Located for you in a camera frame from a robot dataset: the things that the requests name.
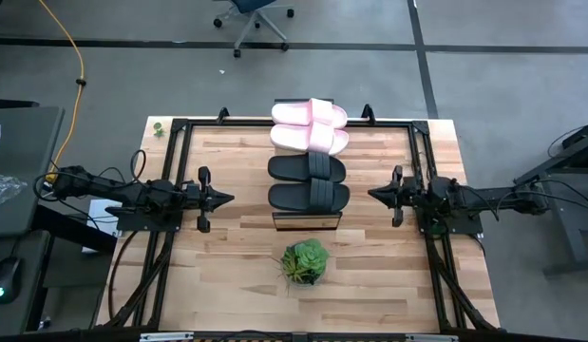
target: succulent plant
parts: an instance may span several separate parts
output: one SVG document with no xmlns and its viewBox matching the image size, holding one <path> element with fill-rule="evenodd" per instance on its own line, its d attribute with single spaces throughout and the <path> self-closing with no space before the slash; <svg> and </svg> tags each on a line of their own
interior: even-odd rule
<svg viewBox="0 0 588 342">
<path fill-rule="evenodd" d="M 162 137 L 162 135 L 164 134 L 164 130 L 162 129 L 161 123 L 154 123 L 152 128 L 154 128 L 154 136 L 155 137 L 158 137 L 158 138 Z"/>
<path fill-rule="evenodd" d="M 325 272 L 328 251 L 316 238 L 308 239 L 285 249 L 281 258 L 285 276 L 298 284 L 311 284 Z"/>
<path fill-rule="evenodd" d="M 308 239 L 295 245 L 295 254 L 300 266 L 313 270 L 318 274 L 325 271 L 325 263 L 330 257 L 328 251 L 321 246 L 316 238 Z"/>
</svg>

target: office chair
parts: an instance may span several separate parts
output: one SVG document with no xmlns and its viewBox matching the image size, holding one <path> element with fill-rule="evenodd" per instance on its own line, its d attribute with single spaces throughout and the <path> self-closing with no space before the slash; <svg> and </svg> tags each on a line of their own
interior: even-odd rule
<svg viewBox="0 0 588 342">
<path fill-rule="evenodd" d="M 214 0 L 214 1 L 229 1 L 230 3 L 233 4 L 227 11 L 216 16 L 216 19 L 214 20 L 214 26 L 218 29 L 221 28 L 221 26 L 222 26 L 222 22 L 221 22 L 222 19 L 224 19 L 224 20 L 228 19 L 231 15 L 232 16 L 245 15 L 245 16 L 249 17 L 247 24 L 245 25 L 245 27 L 243 28 L 243 31 L 240 33 L 237 41 L 235 42 L 235 51 L 234 51 L 235 58 L 240 57 L 240 49 L 238 49 L 238 47 L 240 47 L 240 44 L 243 42 L 243 39 L 245 39 L 245 37 L 249 33 L 249 30 L 251 29 L 252 25 L 255 25 L 256 29 L 259 29 L 260 22 L 263 22 L 266 26 L 268 26 L 268 28 L 272 32 L 274 32 L 279 38 L 281 38 L 281 40 L 283 41 L 283 43 L 281 43 L 281 49 L 283 51 L 287 51 L 290 48 L 290 45 L 287 44 L 287 37 L 285 36 L 285 34 L 283 34 L 283 32 L 281 32 L 280 29 L 278 29 L 278 27 L 275 25 L 275 23 L 273 23 L 270 19 L 268 19 L 266 14 L 264 14 L 263 10 L 277 9 L 277 8 L 290 8 L 291 6 L 288 6 L 288 5 L 268 6 L 269 4 L 272 4 L 276 0 Z M 294 9 L 287 9 L 287 17 L 288 18 L 294 17 Z"/>
</svg>

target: slide sandal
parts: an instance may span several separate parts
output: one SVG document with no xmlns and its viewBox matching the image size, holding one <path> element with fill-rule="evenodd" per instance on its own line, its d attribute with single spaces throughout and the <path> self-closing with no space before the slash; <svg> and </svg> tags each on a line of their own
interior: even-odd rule
<svg viewBox="0 0 588 342">
<path fill-rule="evenodd" d="M 274 156 L 268 161 L 268 174 L 282 181 L 309 181 L 311 178 L 341 182 L 347 177 L 344 164 L 325 153 Z"/>
<path fill-rule="evenodd" d="M 339 212 L 350 198 L 346 185 L 318 179 L 311 179 L 310 183 L 275 184 L 268 191 L 268 202 L 274 208 L 309 214 Z"/>
<path fill-rule="evenodd" d="M 305 103 L 273 105 L 275 124 L 309 125 L 317 122 L 333 128 L 344 128 L 347 120 L 347 112 L 329 101 L 310 99 Z"/>
<path fill-rule="evenodd" d="M 276 147 L 294 151 L 312 151 L 336 155 L 349 143 L 349 134 L 322 123 L 310 126 L 276 124 L 271 129 L 271 142 Z"/>
</svg>

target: plant pot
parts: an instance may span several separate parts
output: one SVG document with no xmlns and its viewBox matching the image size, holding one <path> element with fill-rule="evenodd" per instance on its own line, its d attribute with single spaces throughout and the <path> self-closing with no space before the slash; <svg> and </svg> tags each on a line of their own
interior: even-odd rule
<svg viewBox="0 0 588 342">
<path fill-rule="evenodd" d="M 298 241 L 296 243 L 293 243 L 293 244 L 289 245 L 288 248 L 294 249 L 297 244 L 302 243 L 302 242 L 305 242 L 305 241 Z M 308 283 L 308 282 L 300 283 L 300 282 L 296 282 L 293 279 L 286 276 L 285 266 L 284 266 L 283 262 L 281 262 L 281 270 L 283 271 L 283 275 L 284 275 L 285 279 L 287 280 L 288 284 L 295 286 L 295 287 L 300 287 L 300 288 L 310 288 L 312 286 L 317 285 L 321 281 L 321 279 L 323 279 L 323 275 L 325 274 L 326 269 L 327 269 L 327 267 L 323 269 L 323 272 L 314 280 L 313 284 Z"/>
</svg>

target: wooden tabletop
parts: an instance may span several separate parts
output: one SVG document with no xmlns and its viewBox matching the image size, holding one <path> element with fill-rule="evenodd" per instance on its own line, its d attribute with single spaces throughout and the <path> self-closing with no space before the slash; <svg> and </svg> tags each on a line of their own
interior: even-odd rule
<svg viewBox="0 0 588 342">
<path fill-rule="evenodd" d="M 152 126 L 161 123 L 168 132 L 172 119 L 148 118 L 142 140 L 148 155 L 143 179 L 161 177 L 168 136 L 155 137 Z M 464 183 L 454 123 L 428 123 L 439 175 Z M 404 175 L 411 175 L 407 131 L 347 129 L 349 145 L 337 158 L 347 167 L 344 183 L 351 190 L 351 201 L 339 228 L 329 232 L 275 230 L 267 200 L 275 183 L 266 170 L 275 154 L 269 131 L 269 127 L 195 128 L 185 179 L 196 181 L 198 168 L 206 165 L 213 187 L 236 198 L 211 215 L 209 234 L 196 230 L 197 212 L 184 214 L 171 256 L 161 330 L 438 332 L 426 246 L 412 211 L 404 208 L 404 224 L 393 228 L 392 211 L 367 193 L 389 182 L 395 164 L 404 166 Z M 180 142 L 174 166 L 179 155 Z M 319 285 L 290 287 L 275 259 L 287 245 L 306 238 L 318 238 L 328 249 L 328 268 Z M 137 234 L 123 254 L 114 285 L 116 310 L 140 281 L 147 239 L 148 234 Z M 461 286 L 485 318 L 498 326 L 482 250 L 464 236 L 452 237 L 452 249 Z M 151 289 L 146 319 L 153 293 Z M 445 293 L 448 317 L 454 322 L 451 297 Z M 105 294 L 97 322 L 106 320 Z"/>
</svg>

